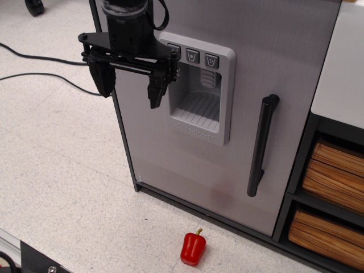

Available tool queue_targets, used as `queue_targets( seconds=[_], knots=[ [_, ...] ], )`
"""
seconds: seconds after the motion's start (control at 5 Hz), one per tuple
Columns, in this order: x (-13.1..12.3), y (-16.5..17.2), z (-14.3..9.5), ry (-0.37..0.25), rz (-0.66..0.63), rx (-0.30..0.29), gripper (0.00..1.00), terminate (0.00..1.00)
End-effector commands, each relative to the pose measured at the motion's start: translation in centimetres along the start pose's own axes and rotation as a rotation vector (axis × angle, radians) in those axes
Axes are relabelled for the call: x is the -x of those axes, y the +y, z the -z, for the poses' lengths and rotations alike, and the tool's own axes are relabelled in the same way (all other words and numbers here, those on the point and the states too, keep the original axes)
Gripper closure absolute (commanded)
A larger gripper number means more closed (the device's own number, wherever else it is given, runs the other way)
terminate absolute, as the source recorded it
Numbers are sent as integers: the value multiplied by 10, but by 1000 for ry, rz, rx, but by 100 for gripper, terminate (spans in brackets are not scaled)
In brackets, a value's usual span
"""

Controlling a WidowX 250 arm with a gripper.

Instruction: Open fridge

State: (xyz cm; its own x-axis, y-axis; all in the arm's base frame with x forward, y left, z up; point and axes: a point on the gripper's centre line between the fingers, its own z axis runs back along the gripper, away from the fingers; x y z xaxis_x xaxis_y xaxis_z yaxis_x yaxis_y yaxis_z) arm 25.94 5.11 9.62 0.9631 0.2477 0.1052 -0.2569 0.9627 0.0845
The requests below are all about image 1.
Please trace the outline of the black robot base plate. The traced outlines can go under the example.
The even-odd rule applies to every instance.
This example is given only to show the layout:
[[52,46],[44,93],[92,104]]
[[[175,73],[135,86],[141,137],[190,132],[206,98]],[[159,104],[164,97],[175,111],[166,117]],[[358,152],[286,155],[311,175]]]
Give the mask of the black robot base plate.
[[1,242],[1,272],[71,272],[61,264],[21,242],[19,247]]

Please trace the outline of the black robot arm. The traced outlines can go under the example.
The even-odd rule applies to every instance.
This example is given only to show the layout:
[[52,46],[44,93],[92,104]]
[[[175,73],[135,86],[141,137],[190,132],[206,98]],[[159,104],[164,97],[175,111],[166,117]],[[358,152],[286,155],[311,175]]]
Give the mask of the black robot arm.
[[115,88],[116,69],[149,77],[148,99],[151,108],[160,106],[168,84],[179,76],[180,52],[159,42],[154,31],[166,28],[169,12],[162,24],[154,23],[152,1],[102,1],[107,32],[82,33],[78,39],[84,46],[82,59],[103,97]]

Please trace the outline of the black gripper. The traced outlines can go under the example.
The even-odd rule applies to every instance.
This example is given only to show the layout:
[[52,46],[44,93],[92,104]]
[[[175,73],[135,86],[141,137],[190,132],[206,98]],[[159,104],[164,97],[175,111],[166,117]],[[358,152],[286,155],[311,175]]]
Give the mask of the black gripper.
[[160,106],[167,86],[179,76],[181,54],[164,45],[154,35],[151,19],[140,15],[132,19],[107,18],[107,32],[79,34],[83,44],[82,60],[99,94],[108,98],[115,87],[116,69],[149,77],[147,87],[150,107]]

